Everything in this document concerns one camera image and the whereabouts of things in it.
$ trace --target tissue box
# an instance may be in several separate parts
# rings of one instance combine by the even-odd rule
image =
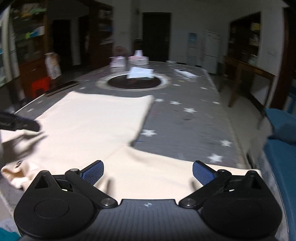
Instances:
[[[111,68],[125,67],[126,59],[123,56],[111,57]]]
[[[131,56],[128,58],[128,62],[132,65],[148,65],[149,58],[148,57],[138,57],[138,56]]]

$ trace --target gray table mat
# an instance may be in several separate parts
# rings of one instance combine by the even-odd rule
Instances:
[[[170,85],[151,91],[105,90],[96,86],[100,78],[115,71],[127,71],[109,66],[97,69],[75,79],[80,85],[64,90],[50,97],[41,96],[18,111],[18,115],[35,119],[61,100],[70,91],[87,94],[106,94],[121,97],[141,97],[153,95],[161,102],[154,102],[149,111],[137,140],[131,143],[138,150],[168,156],[180,160],[201,160],[207,164],[226,167],[248,168],[237,152],[237,143],[230,131],[230,123],[224,112],[219,94],[207,72],[201,68],[150,62],[146,68],[153,68],[156,73],[170,78]],[[199,76],[196,80],[183,78],[174,69],[190,71]],[[195,112],[185,112],[192,108]],[[12,213],[23,191],[13,188],[3,177],[0,178],[1,196]]]

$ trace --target blue gripper pad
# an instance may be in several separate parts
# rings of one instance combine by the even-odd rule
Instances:
[[[201,161],[195,161],[192,166],[193,176],[204,186],[210,181],[214,180],[217,176],[217,172],[203,164]]]
[[[81,173],[82,179],[94,185],[104,174],[104,163],[102,161],[96,161],[81,170]]]

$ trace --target gray fabric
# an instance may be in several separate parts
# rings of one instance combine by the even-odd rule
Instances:
[[[4,229],[10,233],[13,233],[13,232],[19,233],[17,226],[15,225],[15,222],[11,218],[0,222],[0,228]]]
[[[282,202],[278,185],[276,183],[271,166],[266,158],[264,151],[261,151],[258,159],[255,161],[255,164],[256,164],[256,168],[258,168],[261,171],[262,179],[265,181],[265,183],[269,187],[270,191],[272,192],[273,196],[275,197],[277,202],[280,204],[282,209],[283,219],[276,233],[276,239],[278,241],[288,241],[289,235],[288,235],[288,225],[287,225],[285,208]]]
[[[159,62],[151,62],[149,67],[155,72],[170,77],[171,85],[159,90],[141,92],[100,89],[96,87],[96,82],[116,71],[107,66],[77,78],[76,80],[81,83],[79,86],[50,97],[42,96],[18,114],[35,119],[70,91],[122,97],[153,95],[157,99],[164,99],[164,102],[154,102],[143,129],[155,130],[157,135],[148,137],[140,134],[138,139],[132,143],[136,149],[186,161],[201,160],[208,164],[245,168],[245,163],[239,163],[226,114],[220,104],[214,103],[220,102],[217,90],[208,76],[205,76],[204,71],[201,68],[186,65],[172,66]],[[186,80],[174,73],[174,68],[190,71],[200,77],[197,80]],[[120,68],[120,71],[127,70],[129,68]],[[174,105],[170,104],[170,101],[178,101],[182,104]],[[184,112],[184,108],[194,108],[197,112]],[[221,141],[224,140],[231,142],[231,145],[222,146]],[[222,162],[211,161],[208,157],[212,154],[223,156]],[[14,210],[22,191],[10,186],[3,178],[0,179],[0,188],[3,197]]]

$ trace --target table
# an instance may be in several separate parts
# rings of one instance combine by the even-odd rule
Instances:
[[[161,62],[149,62],[149,65],[144,67],[168,76],[170,84],[166,88],[149,91],[101,89],[96,86],[97,81],[110,74],[130,69],[130,66],[126,68],[106,66],[74,79],[79,81],[80,85],[49,97],[39,97],[17,114],[35,119],[70,91],[120,97],[153,95],[155,102],[151,106],[143,129],[154,130],[157,135],[140,134],[131,144],[134,148],[186,161],[201,160],[207,164],[248,168],[241,154],[238,154],[238,145],[231,133],[230,122],[220,104],[218,91],[203,69]],[[186,79],[174,72],[174,69],[189,71],[198,75],[199,78]],[[4,165],[5,163],[0,161],[0,168]],[[22,195],[23,190],[15,189],[0,175],[0,197],[11,213]]]
[[[232,94],[231,94],[231,97],[230,97],[230,100],[229,100],[229,103],[228,103],[228,107],[232,107],[234,105],[234,103],[236,102],[236,100],[237,100],[237,97],[238,97],[237,89],[238,89],[238,87],[239,87],[239,85],[241,83],[240,78],[241,78],[242,70],[257,74],[259,76],[262,76],[262,77],[270,80],[270,85],[269,85],[267,96],[266,96],[266,99],[265,99],[265,102],[264,102],[264,107],[266,107],[267,100],[269,98],[270,90],[271,90],[275,75],[273,75],[273,74],[271,74],[271,73],[269,73],[269,72],[267,72],[267,71],[265,71],[265,70],[263,70],[263,69],[261,69],[261,68],[259,68],[257,66],[248,64],[247,62],[243,62],[243,61],[231,58],[231,57],[224,56],[224,64],[223,64],[222,76],[224,76],[225,66],[227,64],[232,65],[232,66],[237,68],[236,73],[235,73],[234,86],[232,88]],[[224,81],[222,81],[222,83],[220,84],[220,87],[219,87],[219,90],[218,90],[219,92],[222,91],[223,86],[224,86]]]

